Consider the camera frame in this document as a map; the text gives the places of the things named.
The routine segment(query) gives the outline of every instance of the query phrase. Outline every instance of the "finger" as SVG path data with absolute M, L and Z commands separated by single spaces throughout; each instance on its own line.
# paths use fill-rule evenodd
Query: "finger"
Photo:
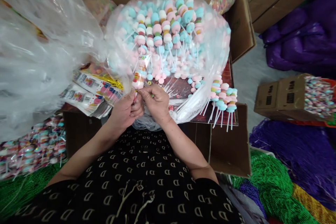
M 137 115 L 137 116 L 135 117 L 135 119 L 138 119 L 138 118 L 142 117 L 143 114 L 144 114 L 144 112 L 142 111 L 139 115 Z
M 160 95 L 164 92 L 164 90 L 158 84 L 152 84 L 148 87 L 144 87 L 141 90 L 145 90 L 148 93 L 152 93 L 155 96 Z
M 139 94 L 141 94 L 141 97 L 146 103 L 150 103 L 153 101 L 151 93 L 147 91 L 147 89 L 143 88 L 138 91 Z
M 144 101 L 142 100 L 142 96 L 141 94 L 138 92 L 137 96 L 136 96 L 136 101 L 135 103 L 131 106 L 131 112 L 138 110 L 139 108 L 141 108 L 141 106 L 144 105 Z
M 144 114 L 144 108 L 142 108 L 142 107 L 139 110 L 132 111 L 131 114 L 130 114 L 130 116 L 131 117 L 137 117 L 140 114 Z
M 121 99 L 120 99 L 120 103 L 123 104 L 123 106 L 131 106 L 132 103 L 134 102 L 134 98 L 135 98 L 135 91 L 134 88 L 131 89 L 131 91 L 124 95 Z

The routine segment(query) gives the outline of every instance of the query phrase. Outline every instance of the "pile of plastic bags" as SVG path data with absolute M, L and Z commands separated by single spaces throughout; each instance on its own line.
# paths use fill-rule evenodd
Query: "pile of plastic bags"
M 100 61 L 110 0 L 0 2 L 0 141 L 21 137 L 61 108 L 73 70 Z

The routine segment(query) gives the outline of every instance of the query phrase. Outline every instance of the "red cloth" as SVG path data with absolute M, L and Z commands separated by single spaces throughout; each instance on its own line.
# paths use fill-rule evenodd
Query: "red cloth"
M 269 224 L 283 224 L 282 222 L 280 222 L 280 221 L 278 221 L 278 220 L 276 220 L 272 217 L 268 218 L 267 221 L 268 221 Z

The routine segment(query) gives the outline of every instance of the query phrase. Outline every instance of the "person's left hand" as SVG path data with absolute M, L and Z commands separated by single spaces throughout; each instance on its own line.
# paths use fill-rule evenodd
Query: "person's left hand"
M 136 119 L 144 114 L 144 103 L 141 95 L 138 93 L 135 98 L 135 90 L 132 89 L 130 93 L 124 95 L 112 109 L 112 113 L 106 124 L 110 127 L 123 132 L 131 126 Z

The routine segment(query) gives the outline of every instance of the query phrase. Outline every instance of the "hand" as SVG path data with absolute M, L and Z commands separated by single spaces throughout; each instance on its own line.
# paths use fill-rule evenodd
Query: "hand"
M 169 95 L 157 84 L 144 87 L 138 91 L 146 102 L 150 114 L 159 125 L 169 122 Z
M 138 93 L 134 102 L 135 91 L 124 95 L 112 109 L 112 113 L 106 124 L 114 129 L 125 131 L 136 119 L 144 114 L 144 103 L 141 95 Z

